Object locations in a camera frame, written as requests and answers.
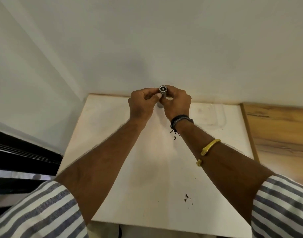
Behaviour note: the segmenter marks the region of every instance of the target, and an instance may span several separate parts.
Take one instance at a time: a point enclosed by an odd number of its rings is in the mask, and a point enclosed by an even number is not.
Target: metal cylinder
[[[165,98],[165,97],[166,97],[166,92],[167,92],[167,87],[166,87],[166,85],[161,85],[161,86],[159,87],[159,92],[160,92],[161,95]],[[160,102],[157,103],[157,106],[158,106],[158,108],[163,108],[163,105],[162,105]]]

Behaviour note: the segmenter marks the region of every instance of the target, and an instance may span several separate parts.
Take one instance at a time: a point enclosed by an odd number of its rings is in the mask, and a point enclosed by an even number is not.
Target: left hand
[[[128,99],[131,121],[138,122],[145,127],[152,116],[155,104],[162,96],[158,91],[158,88],[144,88],[131,93]]]

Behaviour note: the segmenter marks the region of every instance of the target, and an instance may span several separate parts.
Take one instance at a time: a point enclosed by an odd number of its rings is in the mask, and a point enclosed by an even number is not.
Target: shirt sleeve
[[[269,177],[253,201],[251,226],[256,238],[303,238],[303,185]]]
[[[79,206],[66,187],[42,183],[0,216],[0,238],[88,237]]]

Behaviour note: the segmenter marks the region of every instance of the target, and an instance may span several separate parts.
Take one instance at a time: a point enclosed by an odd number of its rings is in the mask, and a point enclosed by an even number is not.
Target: gold bracelet
[[[202,149],[201,156],[205,156],[205,154],[209,151],[209,149],[212,148],[212,146],[215,145],[217,142],[221,142],[221,140],[215,139],[212,142],[210,142],[206,147],[204,147]],[[196,164],[197,164],[197,166],[201,167],[201,163],[202,163],[202,160],[198,159]]]

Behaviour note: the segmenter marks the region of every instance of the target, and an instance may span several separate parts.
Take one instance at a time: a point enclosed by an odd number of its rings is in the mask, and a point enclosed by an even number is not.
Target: white wall
[[[82,106],[0,2],[0,131],[63,154]]]
[[[87,92],[172,84],[194,100],[303,106],[303,0],[18,3],[6,6]]]

